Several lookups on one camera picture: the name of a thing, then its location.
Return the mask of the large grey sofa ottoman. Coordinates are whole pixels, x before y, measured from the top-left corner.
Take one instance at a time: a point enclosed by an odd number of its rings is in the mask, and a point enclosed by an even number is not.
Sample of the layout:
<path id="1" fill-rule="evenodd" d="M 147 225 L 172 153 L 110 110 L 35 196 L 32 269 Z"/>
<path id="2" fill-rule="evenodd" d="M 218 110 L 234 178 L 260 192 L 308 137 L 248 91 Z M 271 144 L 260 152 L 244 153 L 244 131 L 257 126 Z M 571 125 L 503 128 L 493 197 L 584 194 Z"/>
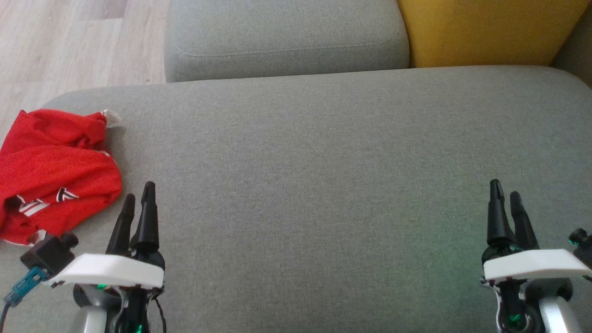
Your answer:
<path id="1" fill-rule="evenodd" d="M 203 80 L 65 93 L 120 114 L 105 253 L 153 181 L 167 333 L 497 333 L 480 285 L 490 181 L 541 248 L 592 233 L 592 88 L 539 66 Z"/>

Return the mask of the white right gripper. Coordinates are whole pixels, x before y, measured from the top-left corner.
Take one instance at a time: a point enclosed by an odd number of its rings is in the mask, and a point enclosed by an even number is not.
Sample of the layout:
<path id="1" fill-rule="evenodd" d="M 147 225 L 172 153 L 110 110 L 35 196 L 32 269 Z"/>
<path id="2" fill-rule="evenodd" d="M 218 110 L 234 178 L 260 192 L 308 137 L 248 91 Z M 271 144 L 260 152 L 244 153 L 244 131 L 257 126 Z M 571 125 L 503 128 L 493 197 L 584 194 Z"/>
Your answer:
<path id="1" fill-rule="evenodd" d="M 540 249 L 537 237 L 517 191 L 510 193 L 510 214 L 514 221 L 514 242 L 505 210 L 505 195 L 498 179 L 490 181 L 490 201 L 487 217 L 487 244 L 481 260 L 481 285 L 501 289 L 501 284 L 513 282 L 526 299 L 562 297 L 569 301 L 573 295 L 574 278 L 592 277 L 592 268 L 566 249 Z"/>

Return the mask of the red jersey with black print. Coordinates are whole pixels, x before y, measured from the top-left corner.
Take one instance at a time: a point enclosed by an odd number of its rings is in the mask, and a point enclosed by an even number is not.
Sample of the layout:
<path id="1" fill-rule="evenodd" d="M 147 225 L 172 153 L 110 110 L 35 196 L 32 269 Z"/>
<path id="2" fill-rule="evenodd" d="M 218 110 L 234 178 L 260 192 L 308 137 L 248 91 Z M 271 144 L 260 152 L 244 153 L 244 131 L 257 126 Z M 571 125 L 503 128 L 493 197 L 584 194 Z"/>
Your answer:
<path id="1" fill-rule="evenodd" d="M 110 206 L 120 171 L 103 150 L 35 146 L 0 157 L 0 240 L 32 245 L 60 236 Z"/>

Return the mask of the yellow sofa backrest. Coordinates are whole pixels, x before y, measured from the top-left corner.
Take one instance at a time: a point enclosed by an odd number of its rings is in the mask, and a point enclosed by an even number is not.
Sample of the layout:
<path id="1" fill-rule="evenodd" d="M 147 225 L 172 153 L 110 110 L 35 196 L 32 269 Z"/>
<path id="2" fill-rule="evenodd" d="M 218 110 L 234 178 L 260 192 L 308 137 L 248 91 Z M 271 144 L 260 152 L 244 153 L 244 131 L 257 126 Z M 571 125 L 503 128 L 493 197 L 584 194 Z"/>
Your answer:
<path id="1" fill-rule="evenodd" d="M 549 66 L 592 0 L 397 0 L 412 66 Z"/>

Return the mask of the grey sofa seat cushion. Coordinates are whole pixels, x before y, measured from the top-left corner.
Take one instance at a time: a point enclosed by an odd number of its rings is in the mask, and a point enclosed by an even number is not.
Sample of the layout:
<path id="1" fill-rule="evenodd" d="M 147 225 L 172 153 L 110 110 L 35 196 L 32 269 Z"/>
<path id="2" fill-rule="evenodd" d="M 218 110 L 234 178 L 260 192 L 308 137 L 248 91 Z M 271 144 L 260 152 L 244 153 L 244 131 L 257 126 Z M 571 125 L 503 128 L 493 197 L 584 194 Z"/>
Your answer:
<path id="1" fill-rule="evenodd" d="M 171 0 L 167 82 L 406 69 L 397 0 Z"/>

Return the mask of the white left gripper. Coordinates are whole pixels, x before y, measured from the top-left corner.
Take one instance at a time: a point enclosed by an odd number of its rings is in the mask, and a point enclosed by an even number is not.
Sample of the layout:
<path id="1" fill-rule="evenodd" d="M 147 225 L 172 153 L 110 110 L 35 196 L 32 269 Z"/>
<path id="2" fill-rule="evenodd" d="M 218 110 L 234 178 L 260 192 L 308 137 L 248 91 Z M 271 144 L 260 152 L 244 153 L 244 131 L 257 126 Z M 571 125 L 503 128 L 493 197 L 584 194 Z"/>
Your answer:
<path id="1" fill-rule="evenodd" d="M 111 306 L 109 288 L 139 288 L 159 294 L 165 289 L 165 269 L 126 257 L 130 250 L 130 230 L 135 217 L 136 197 L 127 194 L 117 217 L 106 254 L 80 254 L 44 285 L 51 288 L 71 284 L 73 298 L 79 306 Z M 156 184 L 146 182 L 140 200 L 141 211 L 131 248 L 136 253 L 156 252 L 160 247 Z"/>

